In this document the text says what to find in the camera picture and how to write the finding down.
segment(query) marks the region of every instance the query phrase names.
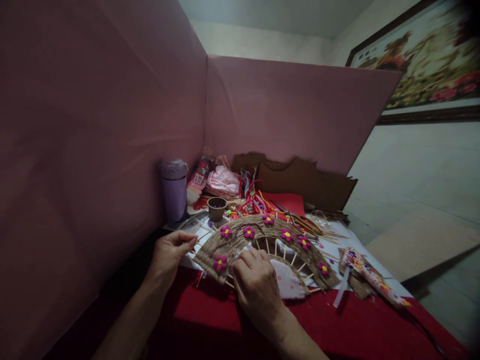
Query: pink board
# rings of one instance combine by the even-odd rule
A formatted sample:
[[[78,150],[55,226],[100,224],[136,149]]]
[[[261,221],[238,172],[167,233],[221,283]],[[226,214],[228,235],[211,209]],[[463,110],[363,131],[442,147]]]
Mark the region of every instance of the pink board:
[[[161,224],[207,55],[176,0],[7,1],[0,29],[0,358],[40,359]]]
[[[400,80],[394,71],[208,56],[205,144],[294,156],[347,175]]]

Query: small cup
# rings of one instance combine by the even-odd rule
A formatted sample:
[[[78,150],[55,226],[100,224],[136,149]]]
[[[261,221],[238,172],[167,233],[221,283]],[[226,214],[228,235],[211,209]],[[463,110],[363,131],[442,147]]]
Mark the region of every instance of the small cup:
[[[227,200],[222,197],[211,197],[208,202],[208,216],[214,223],[219,222],[224,217],[224,211],[227,207]]]

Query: ceiling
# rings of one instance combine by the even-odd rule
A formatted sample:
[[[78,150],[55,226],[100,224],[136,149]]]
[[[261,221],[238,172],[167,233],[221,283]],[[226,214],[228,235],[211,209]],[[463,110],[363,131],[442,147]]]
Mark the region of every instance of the ceiling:
[[[190,20],[334,38],[373,0],[179,0]]]

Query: painting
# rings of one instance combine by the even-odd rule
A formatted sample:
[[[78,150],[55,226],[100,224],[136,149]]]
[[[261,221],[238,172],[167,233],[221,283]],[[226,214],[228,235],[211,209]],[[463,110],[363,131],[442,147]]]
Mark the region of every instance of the painting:
[[[379,124],[480,118],[479,38],[457,0],[423,0],[352,50],[346,66],[400,71]]]

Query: purple water bottle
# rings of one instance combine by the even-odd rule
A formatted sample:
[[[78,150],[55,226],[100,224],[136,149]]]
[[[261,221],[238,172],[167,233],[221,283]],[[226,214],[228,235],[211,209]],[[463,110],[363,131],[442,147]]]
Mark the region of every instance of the purple water bottle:
[[[163,197],[168,226],[178,228],[187,213],[187,171],[185,161],[176,159],[160,164]]]

